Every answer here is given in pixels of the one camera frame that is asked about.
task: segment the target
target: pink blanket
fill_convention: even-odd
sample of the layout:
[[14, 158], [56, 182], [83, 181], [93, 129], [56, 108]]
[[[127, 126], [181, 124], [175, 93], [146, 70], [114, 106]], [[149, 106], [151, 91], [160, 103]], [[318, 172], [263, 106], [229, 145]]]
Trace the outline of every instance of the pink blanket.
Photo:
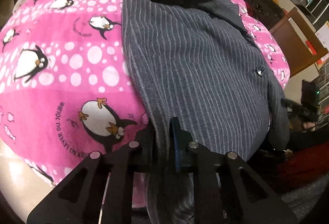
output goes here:
[[[232, 2], [285, 86], [279, 46], [243, 0]], [[0, 136], [53, 186], [90, 152], [116, 150], [147, 124], [122, 53], [121, 7], [122, 0], [27, 0], [0, 32]], [[133, 206], [144, 206], [141, 175], [134, 186]]]

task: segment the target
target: tile floor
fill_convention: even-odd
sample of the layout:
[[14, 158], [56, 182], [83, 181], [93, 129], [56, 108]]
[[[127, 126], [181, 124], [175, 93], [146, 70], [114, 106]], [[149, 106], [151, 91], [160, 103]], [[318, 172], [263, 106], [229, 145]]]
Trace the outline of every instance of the tile floor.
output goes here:
[[[292, 9], [290, 0], [279, 1], [287, 11]], [[0, 0], [0, 26], [6, 23], [13, 8], [13, 0]], [[287, 98], [299, 102], [302, 79], [311, 81], [318, 75], [312, 65], [291, 78], [285, 89]], [[51, 191], [51, 187], [0, 139], [0, 190], [18, 216], [26, 221], [28, 214]]]

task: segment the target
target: jacket button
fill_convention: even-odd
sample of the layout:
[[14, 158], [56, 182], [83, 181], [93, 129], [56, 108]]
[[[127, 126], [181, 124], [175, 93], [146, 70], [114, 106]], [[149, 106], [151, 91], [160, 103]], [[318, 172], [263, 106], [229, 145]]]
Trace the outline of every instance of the jacket button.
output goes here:
[[258, 74], [259, 76], [262, 77], [262, 76], [265, 74], [265, 71], [266, 71], [266, 68], [265, 68], [264, 65], [259, 65], [259, 66], [257, 67], [257, 74]]

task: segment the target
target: pinstripe fabric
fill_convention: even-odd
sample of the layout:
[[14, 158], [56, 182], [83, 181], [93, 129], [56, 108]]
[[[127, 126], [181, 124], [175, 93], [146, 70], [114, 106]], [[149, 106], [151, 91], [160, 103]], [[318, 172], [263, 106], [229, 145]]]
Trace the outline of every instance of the pinstripe fabric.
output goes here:
[[[284, 94], [230, 0], [124, 0], [122, 37], [130, 75], [156, 130], [159, 166], [146, 181], [153, 223], [189, 223], [191, 176], [171, 175], [169, 120], [217, 153], [248, 159], [264, 140], [289, 140]], [[259, 76], [259, 65], [266, 68]]]

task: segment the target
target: wooden chair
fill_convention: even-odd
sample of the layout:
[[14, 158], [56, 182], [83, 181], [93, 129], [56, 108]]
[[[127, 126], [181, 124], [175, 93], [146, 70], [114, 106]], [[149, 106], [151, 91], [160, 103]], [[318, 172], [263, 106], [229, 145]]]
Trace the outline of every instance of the wooden chair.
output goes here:
[[[313, 46], [316, 51], [315, 55], [310, 52], [304, 42], [300, 39], [289, 22], [290, 18], [294, 20], [307, 40]], [[310, 65], [316, 63], [328, 53], [328, 50], [323, 47], [310, 26], [308, 26], [303, 17], [299, 14], [296, 7], [284, 16], [284, 18], [270, 30], [270, 33], [277, 41], [287, 59], [290, 68], [290, 77], [293, 77]]]

